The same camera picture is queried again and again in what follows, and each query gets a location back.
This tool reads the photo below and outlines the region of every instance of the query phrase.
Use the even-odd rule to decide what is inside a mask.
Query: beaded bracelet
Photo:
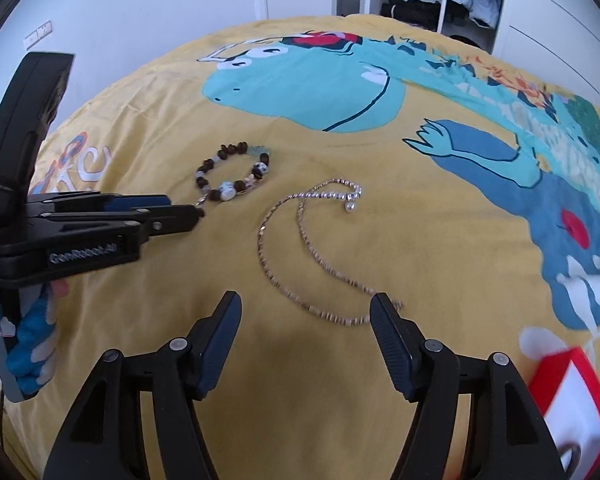
[[[223,182],[218,186],[218,189],[211,189],[209,181],[205,178],[206,174],[216,164],[219,164],[222,160],[227,160],[230,155],[235,155],[235,153],[243,155],[247,153],[247,149],[248,145],[246,142],[238,142],[237,146],[234,144],[225,146],[223,144],[212,158],[208,158],[202,163],[202,166],[196,171],[196,184],[200,188],[200,191],[202,191],[203,196],[198,200],[196,206],[202,205],[205,200],[228,202],[234,196],[243,194],[258,184],[264,174],[269,171],[269,153],[261,153],[260,161],[253,165],[251,173],[242,180]]]

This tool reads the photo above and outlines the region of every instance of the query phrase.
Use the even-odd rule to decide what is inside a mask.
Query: red and white box
[[[581,348],[544,357],[529,384],[558,449],[580,446],[571,480],[584,480],[600,462],[600,381]]]

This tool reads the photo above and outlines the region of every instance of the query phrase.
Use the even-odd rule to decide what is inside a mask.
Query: dinosaur hand
[[[405,144],[411,146],[425,155],[449,156],[454,154],[451,136],[448,130],[439,123],[425,119],[426,124],[417,131],[423,142],[413,139],[403,139]]]

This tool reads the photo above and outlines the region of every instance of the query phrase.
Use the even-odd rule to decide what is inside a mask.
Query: dinosaur eye
[[[288,50],[286,46],[259,46],[248,50],[246,55],[254,58],[271,57],[286,54]]]
[[[248,57],[237,57],[231,61],[222,61],[216,65],[218,70],[232,70],[234,68],[243,68],[251,64],[251,59]]]
[[[564,228],[567,229],[569,236],[583,249],[589,248],[589,232],[586,226],[574,213],[563,209],[560,213]]]

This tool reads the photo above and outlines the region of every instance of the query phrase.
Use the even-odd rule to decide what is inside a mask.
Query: blue glove
[[[32,395],[44,386],[56,371],[56,311],[52,287],[44,285],[40,297],[22,318],[17,331],[6,318],[0,307],[0,328],[17,338],[16,346],[7,355],[7,368],[16,377],[18,386],[26,395]]]

